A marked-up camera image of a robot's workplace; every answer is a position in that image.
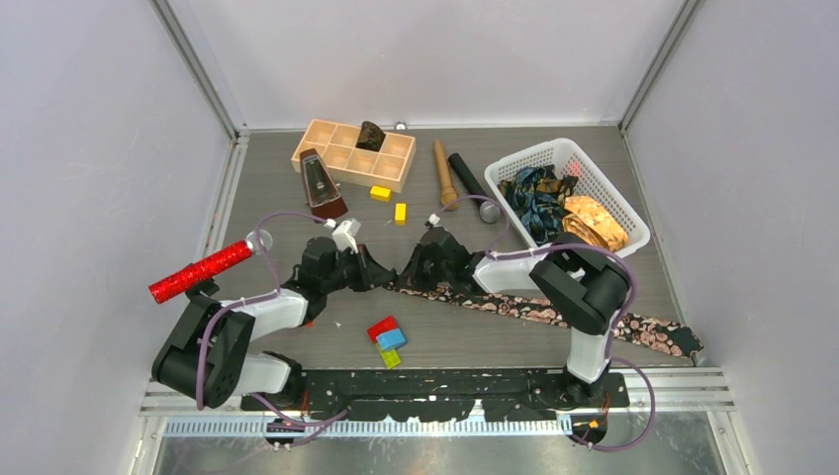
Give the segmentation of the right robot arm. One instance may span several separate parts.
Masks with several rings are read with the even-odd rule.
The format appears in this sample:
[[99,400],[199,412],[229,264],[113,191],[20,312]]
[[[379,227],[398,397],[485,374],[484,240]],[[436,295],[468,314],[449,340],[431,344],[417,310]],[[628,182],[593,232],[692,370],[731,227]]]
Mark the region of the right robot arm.
[[572,331],[564,388],[583,407],[604,393],[613,328],[636,295],[634,275],[619,256],[573,234],[527,250],[471,252],[443,227],[421,237],[394,284],[420,292],[445,286],[471,298],[540,291]]

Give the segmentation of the black pink floral tie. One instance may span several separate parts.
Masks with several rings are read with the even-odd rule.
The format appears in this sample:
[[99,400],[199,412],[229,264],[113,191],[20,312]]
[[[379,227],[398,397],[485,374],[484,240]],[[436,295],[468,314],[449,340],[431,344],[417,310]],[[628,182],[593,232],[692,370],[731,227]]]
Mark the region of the black pink floral tie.
[[[389,291],[402,295],[447,303],[452,306],[487,312],[503,317],[542,323],[559,328],[569,324],[553,310],[544,298],[528,298],[509,294],[467,296],[442,286],[430,291],[412,290],[391,282]],[[691,358],[703,349],[699,336],[687,325],[628,312],[615,322],[613,339],[630,342],[660,353],[679,358]]]

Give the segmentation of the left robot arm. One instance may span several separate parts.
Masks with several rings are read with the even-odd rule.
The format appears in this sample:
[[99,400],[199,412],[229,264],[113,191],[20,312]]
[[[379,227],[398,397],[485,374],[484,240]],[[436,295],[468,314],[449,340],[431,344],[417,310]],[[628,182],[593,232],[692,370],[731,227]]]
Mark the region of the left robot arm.
[[302,402],[302,365],[275,351],[251,353],[251,343],[312,322],[333,292],[366,292],[396,277],[365,244],[339,247],[329,237],[307,242],[300,263],[277,291],[250,299],[219,301],[208,279],[187,290],[188,303],[156,355],[152,381],[217,408],[231,396],[262,397],[281,410]]

